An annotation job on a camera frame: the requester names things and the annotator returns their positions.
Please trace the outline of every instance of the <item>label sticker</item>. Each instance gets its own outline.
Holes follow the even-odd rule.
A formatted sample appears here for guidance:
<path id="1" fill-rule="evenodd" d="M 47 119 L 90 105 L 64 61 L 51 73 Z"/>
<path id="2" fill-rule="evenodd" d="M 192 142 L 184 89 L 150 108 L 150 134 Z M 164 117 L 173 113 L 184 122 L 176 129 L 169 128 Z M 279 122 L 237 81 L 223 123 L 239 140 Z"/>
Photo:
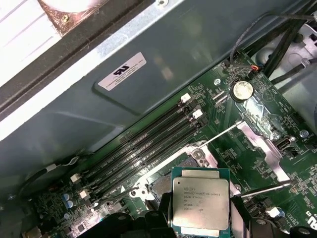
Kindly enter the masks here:
<path id="1" fill-rule="evenodd" d="M 110 91 L 123 80 L 135 73 L 138 69 L 143 67 L 146 63 L 147 61 L 143 57 L 142 53 L 139 52 L 102 81 L 100 81 L 98 85 Z"/>

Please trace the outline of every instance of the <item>ul logo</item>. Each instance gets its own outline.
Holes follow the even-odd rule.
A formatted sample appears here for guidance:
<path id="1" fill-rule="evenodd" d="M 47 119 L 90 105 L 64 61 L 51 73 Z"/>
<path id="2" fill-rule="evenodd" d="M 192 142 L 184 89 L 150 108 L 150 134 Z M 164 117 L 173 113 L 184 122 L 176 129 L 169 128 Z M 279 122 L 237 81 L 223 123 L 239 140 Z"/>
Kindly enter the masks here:
<path id="1" fill-rule="evenodd" d="M 125 65 L 122 66 L 120 69 L 118 69 L 116 72 L 114 72 L 114 75 L 121 75 L 122 73 L 124 73 L 125 71 L 127 71 L 130 67 Z"/>

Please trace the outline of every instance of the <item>computer motherboard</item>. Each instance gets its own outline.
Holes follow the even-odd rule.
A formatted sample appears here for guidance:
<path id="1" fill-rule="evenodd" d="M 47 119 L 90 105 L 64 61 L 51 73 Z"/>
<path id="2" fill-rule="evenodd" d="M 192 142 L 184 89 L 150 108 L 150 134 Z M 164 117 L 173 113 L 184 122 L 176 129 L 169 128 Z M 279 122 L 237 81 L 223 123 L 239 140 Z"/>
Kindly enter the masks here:
<path id="1" fill-rule="evenodd" d="M 253 64 L 244 53 L 235 60 Z M 261 72 L 226 60 L 32 197 L 38 227 L 75 238 L 114 212 L 137 218 L 171 191 L 174 166 L 229 168 L 232 195 L 290 179 L 290 187 L 246 198 L 246 208 L 282 230 L 317 230 L 316 135 Z"/>

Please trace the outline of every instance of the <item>black dimm slot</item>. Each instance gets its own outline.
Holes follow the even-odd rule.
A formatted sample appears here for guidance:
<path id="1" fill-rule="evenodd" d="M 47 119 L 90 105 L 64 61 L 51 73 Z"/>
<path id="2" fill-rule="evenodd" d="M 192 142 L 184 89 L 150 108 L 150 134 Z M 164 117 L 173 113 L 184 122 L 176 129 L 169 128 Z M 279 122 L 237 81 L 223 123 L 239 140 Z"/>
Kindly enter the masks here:
<path id="1" fill-rule="evenodd" d="M 124 171 L 125 169 L 129 168 L 133 164 L 135 164 L 137 161 L 141 160 L 143 157 L 145 157 L 149 152 L 153 152 L 157 149 L 159 149 L 161 146 L 163 146 L 166 142 L 166 139 L 172 137 L 174 134 L 181 132 L 183 129 L 189 126 L 189 121 L 185 120 L 179 125 L 177 125 L 175 128 L 169 131 L 167 135 L 165 135 L 163 138 L 161 138 L 159 141 L 155 142 L 151 147 L 148 147 L 146 150 L 142 151 L 140 155 L 137 157 L 134 157 L 131 161 L 128 163 L 124 164 L 124 166 L 120 167 L 118 170 L 113 171 L 112 174 L 108 175 L 106 178 L 102 179 L 102 181 L 99 181 L 98 186 L 104 186 L 107 184 L 107 182 L 115 177 L 115 175 L 121 171 Z"/>
<path id="2" fill-rule="evenodd" d="M 149 132 L 150 130 L 152 130 L 153 128 L 155 128 L 156 126 L 158 126 L 159 124 L 161 124 L 163 121 L 165 121 L 166 119 L 168 119 L 171 115 L 173 115 L 175 112 L 177 112 L 179 109 L 181 109 L 182 107 L 179 107 L 179 105 L 175 105 L 173 106 L 170 110 L 168 110 L 166 113 L 164 113 L 163 115 L 161 115 L 158 119 L 156 119 L 153 123 L 149 124 L 148 126 L 146 126 L 145 128 L 143 128 L 141 131 L 139 131 L 138 133 L 134 134 L 129 141 L 119 145 L 118 147 L 116 147 L 114 150 L 112 150 L 109 154 L 107 154 L 105 157 L 103 157 L 99 162 L 97 162 L 96 164 L 94 164 L 91 168 L 88 169 L 89 171 L 92 171 L 92 174 L 94 174 L 94 170 L 99 170 L 98 168 L 100 167 L 101 164 L 103 164 L 105 162 L 105 160 L 107 160 L 107 158 L 110 158 L 112 156 L 115 156 L 117 153 L 120 152 L 120 150 L 124 149 L 124 147 L 126 147 L 131 140 L 134 140 L 138 137 L 140 137 L 140 135 Z"/>
<path id="3" fill-rule="evenodd" d="M 185 140 L 189 135 L 192 135 L 197 129 L 196 128 L 193 128 L 191 129 L 189 132 L 187 132 L 185 135 L 179 137 L 176 141 L 174 141 L 172 144 L 170 144 L 170 146 L 167 148 L 171 148 L 173 146 L 175 146 L 176 144 L 182 142 L 183 140 Z M 123 183 L 125 180 L 127 180 L 129 177 L 137 174 L 138 172 L 140 172 L 142 169 L 144 169 L 146 166 L 150 165 L 152 162 L 154 162 L 157 158 L 161 157 L 162 155 L 160 154 L 156 154 L 154 155 L 150 160 L 148 161 L 145 161 L 142 165 L 134 168 L 131 172 L 129 172 L 129 174 L 127 174 L 126 176 L 122 177 L 120 180 L 116 181 L 114 184 L 111 185 L 110 188 L 108 188 L 106 191 L 103 192 L 103 194 L 106 194 L 110 191 L 112 191 L 113 189 L 115 189 L 116 187 L 118 187 L 121 183 Z"/>
<path id="4" fill-rule="evenodd" d="M 133 149 L 131 149 L 130 151 L 128 151 L 126 154 L 121 155 L 123 158 L 115 160 L 117 157 L 114 157 L 114 159 L 110 162 L 105 164 L 104 166 L 101 165 L 100 170 L 94 174 L 94 176 L 89 176 L 88 181 L 90 181 L 91 184 L 89 185 L 94 185 L 96 184 L 100 178 L 106 176 L 106 174 L 115 166 L 119 165 L 121 162 L 127 160 L 132 154 L 136 153 L 136 151 L 138 151 L 139 148 L 142 148 L 143 146 L 145 146 L 146 144 L 149 144 L 151 141 L 157 139 L 158 137 L 162 136 L 166 131 L 171 130 L 178 122 L 182 121 L 183 119 L 185 119 L 187 116 L 179 114 L 176 118 L 173 118 L 169 123 L 165 124 L 162 128 L 160 128 L 159 131 L 163 131 L 161 132 L 159 135 L 157 134 L 152 134 L 148 137 L 146 137 L 144 140 L 139 141 L 134 147 Z"/>

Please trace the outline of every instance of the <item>black cable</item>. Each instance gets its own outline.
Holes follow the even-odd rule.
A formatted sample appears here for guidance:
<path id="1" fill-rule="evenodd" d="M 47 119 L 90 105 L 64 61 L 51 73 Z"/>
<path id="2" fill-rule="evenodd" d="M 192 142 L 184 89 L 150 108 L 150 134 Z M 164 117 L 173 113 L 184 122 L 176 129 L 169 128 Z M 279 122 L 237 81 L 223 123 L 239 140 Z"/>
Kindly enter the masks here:
<path id="1" fill-rule="evenodd" d="M 64 159 L 64 161 L 66 161 L 66 163 L 51 164 L 51 165 L 47 166 L 46 168 L 44 168 L 40 171 L 37 171 L 35 174 L 33 174 L 31 177 L 29 177 L 26 181 L 24 181 L 24 183 L 20 186 L 19 192 L 18 192 L 18 197 L 23 198 L 24 190 L 29 185 L 31 185 L 35 180 L 37 180 L 39 177 L 43 176 L 47 172 L 52 171 L 59 166 L 72 166 L 72 165 L 76 164 L 79 159 L 82 159 L 82 158 L 84 158 L 84 156 L 83 157 L 73 156 L 73 155 L 68 156 L 67 158 Z"/>
<path id="2" fill-rule="evenodd" d="M 248 53 L 249 57 L 255 55 L 260 49 L 282 34 L 291 26 L 291 21 L 287 20 L 280 24 L 279 26 L 275 27 L 273 30 L 268 32 L 267 34 L 263 35 L 261 38 L 253 42 L 252 44 L 248 45 L 244 51 Z"/>
<path id="3" fill-rule="evenodd" d="M 307 16 L 307 15 L 292 15 L 292 14 L 276 14 L 272 12 L 266 12 L 263 15 L 259 16 L 255 21 L 251 23 L 251 25 L 242 33 L 242 35 L 238 38 L 236 43 L 234 44 L 231 53 L 230 53 L 230 63 L 235 66 L 235 67 L 241 67 L 241 68 L 252 68 L 254 70 L 259 70 L 259 67 L 257 65 L 246 65 L 246 64 L 238 64 L 234 62 L 234 54 L 237 51 L 237 48 L 241 44 L 242 40 L 244 37 L 250 32 L 250 30 L 263 18 L 268 17 L 268 16 L 277 16 L 277 17 L 282 17 L 282 18 L 288 18 L 288 19 L 302 19 L 303 22 L 305 23 L 307 20 L 312 20 L 314 19 L 313 16 Z"/>
<path id="4" fill-rule="evenodd" d="M 317 59 L 310 59 L 309 62 L 311 64 L 316 64 L 317 63 Z M 293 75 L 295 75 L 296 73 L 299 73 L 302 69 L 304 69 L 304 65 L 303 64 L 299 64 L 298 66 L 296 66 L 295 68 L 293 68 L 292 70 L 288 71 L 286 74 L 282 75 L 282 76 L 279 76 L 275 79 L 273 79 L 271 81 L 272 84 L 278 84 L 290 77 L 292 77 Z"/>
<path id="5" fill-rule="evenodd" d="M 317 10 L 317 4 L 315 0 L 310 1 L 306 4 L 300 11 L 299 14 L 307 13 L 312 14 Z M 275 48 L 274 52 L 271 54 L 270 58 L 266 62 L 265 66 L 263 67 L 263 73 L 270 77 L 272 73 L 276 70 L 279 63 L 283 59 L 286 51 L 288 50 L 289 46 L 293 42 L 294 38 L 296 37 L 298 31 L 302 28 L 302 26 L 306 23 L 305 20 L 292 20 L 292 27 L 290 27 L 282 37 L 281 41 L 279 42 L 278 46 Z"/>
<path id="6" fill-rule="evenodd" d="M 32 184 L 35 180 L 37 180 L 39 177 L 43 176 L 44 174 L 46 174 L 48 172 L 48 170 L 42 169 L 40 171 L 37 171 L 35 174 L 33 174 L 30 178 L 28 178 L 26 181 L 24 181 L 24 183 L 21 185 L 20 189 L 19 189 L 19 193 L 18 193 L 18 197 L 22 198 L 23 192 L 24 190 L 30 185 Z"/>

